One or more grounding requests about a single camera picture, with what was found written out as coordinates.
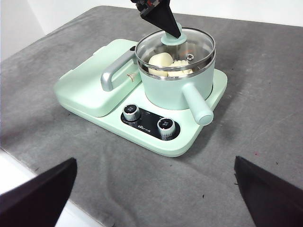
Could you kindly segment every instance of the mint green handle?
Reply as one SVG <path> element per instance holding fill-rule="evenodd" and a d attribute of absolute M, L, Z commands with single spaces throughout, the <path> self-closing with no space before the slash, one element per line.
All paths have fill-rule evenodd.
<path fill-rule="evenodd" d="M 188 83 L 183 86 L 183 95 L 195 121 L 202 125 L 210 124 L 214 119 L 214 113 L 209 108 L 194 84 Z"/>

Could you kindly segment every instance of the gray cloth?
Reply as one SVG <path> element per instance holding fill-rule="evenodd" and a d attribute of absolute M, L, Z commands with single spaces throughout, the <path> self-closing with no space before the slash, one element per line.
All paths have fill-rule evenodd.
<path fill-rule="evenodd" d="M 228 86 L 193 146 L 157 155 L 63 109 L 58 78 L 114 39 L 157 30 L 134 9 L 89 10 L 2 63 L 1 145 L 36 173 L 75 157 L 71 199 L 116 227 L 254 226 L 236 155 L 303 188 L 303 29 L 176 15 L 216 40 Z"/>

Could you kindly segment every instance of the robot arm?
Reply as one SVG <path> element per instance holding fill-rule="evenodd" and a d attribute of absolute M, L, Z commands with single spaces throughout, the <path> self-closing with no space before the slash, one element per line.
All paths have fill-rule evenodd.
<path fill-rule="evenodd" d="M 131 0 L 136 3 L 142 19 L 152 23 L 176 38 L 181 36 L 169 7 L 170 0 Z"/>

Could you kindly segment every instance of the glass lid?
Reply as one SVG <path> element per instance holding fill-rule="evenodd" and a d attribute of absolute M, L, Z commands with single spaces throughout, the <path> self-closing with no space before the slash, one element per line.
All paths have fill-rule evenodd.
<path fill-rule="evenodd" d="M 182 28 L 186 41 L 178 45 L 165 45 L 161 39 L 165 31 L 157 31 L 143 38 L 135 54 L 140 64 L 159 71 L 189 70 L 209 62 L 215 55 L 215 41 L 206 32 L 195 28 Z"/>

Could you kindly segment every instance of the white wall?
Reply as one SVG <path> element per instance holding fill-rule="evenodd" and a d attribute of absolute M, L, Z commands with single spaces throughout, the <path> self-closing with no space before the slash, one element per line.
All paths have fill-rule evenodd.
<path fill-rule="evenodd" d="M 28 0 L 45 33 L 98 5 L 135 8 L 130 0 Z M 303 0 L 171 0 L 173 12 L 303 26 Z"/>
<path fill-rule="evenodd" d="M 26 0 L 1 0 L 1 61 L 44 35 Z"/>
<path fill-rule="evenodd" d="M 98 5 L 135 8 L 130 0 L 1 0 L 1 60 Z M 303 0 L 171 0 L 170 6 L 175 13 L 303 26 Z"/>

